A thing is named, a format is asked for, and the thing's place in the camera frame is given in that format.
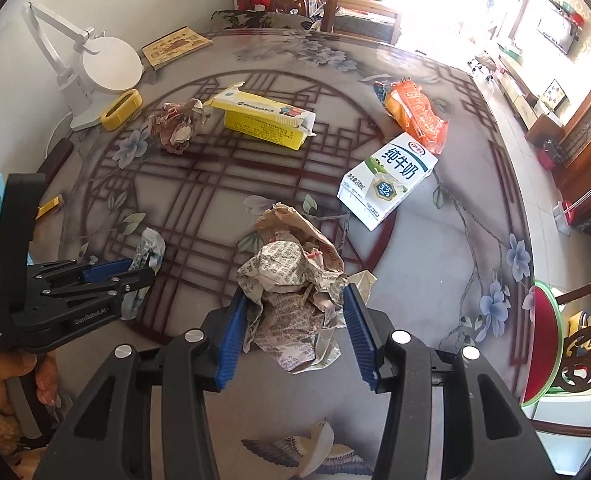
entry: picture frame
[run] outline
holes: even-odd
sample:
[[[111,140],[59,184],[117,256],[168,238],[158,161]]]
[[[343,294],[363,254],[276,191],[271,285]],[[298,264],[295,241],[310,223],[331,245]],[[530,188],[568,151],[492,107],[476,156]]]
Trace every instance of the picture frame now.
[[[567,98],[566,92],[560,86],[557,79],[554,79],[549,87],[542,94],[542,101],[551,111],[556,111],[562,102]]]

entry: crumpled brown paper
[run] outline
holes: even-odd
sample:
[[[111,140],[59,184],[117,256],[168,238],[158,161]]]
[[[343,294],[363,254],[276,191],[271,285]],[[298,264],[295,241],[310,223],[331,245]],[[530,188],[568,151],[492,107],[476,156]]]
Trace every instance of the crumpled brown paper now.
[[[149,116],[149,132],[160,137],[169,153],[180,155],[189,147],[189,140],[206,120],[207,115],[199,99],[190,99],[184,104],[165,103],[160,116]]]
[[[293,373],[339,357],[335,328],[346,326],[344,263],[333,244],[292,207],[276,204],[254,227],[266,243],[236,278],[256,308],[248,313],[244,350],[255,342]]]

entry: white milk carton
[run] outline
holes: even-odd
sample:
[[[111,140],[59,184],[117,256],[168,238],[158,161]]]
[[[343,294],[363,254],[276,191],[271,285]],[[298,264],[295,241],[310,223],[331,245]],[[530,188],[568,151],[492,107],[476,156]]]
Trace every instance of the white milk carton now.
[[[338,198],[373,231],[433,171],[437,158],[407,133],[349,171]]]

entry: orange snack package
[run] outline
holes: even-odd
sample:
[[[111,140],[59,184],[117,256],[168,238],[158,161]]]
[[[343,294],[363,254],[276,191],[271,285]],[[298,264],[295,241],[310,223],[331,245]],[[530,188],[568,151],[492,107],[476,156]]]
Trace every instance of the orange snack package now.
[[[433,113],[429,98],[421,90],[411,79],[400,81],[391,86],[384,99],[384,107],[405,132],[415,137],[429,152],[439,155],[447,142],[449,121]]]

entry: human hand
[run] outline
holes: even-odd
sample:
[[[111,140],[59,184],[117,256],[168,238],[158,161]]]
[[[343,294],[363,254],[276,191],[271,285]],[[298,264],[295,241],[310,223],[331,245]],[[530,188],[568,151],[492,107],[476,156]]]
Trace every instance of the human hand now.
[[[20,350],[0,352],[0,412],[7,415],[13,408],[4,382],[10,377],[21,377],[36,369],[36,396],[42,404],[55,405],[58,391],[58,367],[54,352],[45,355],[36,368],[37,356]]]

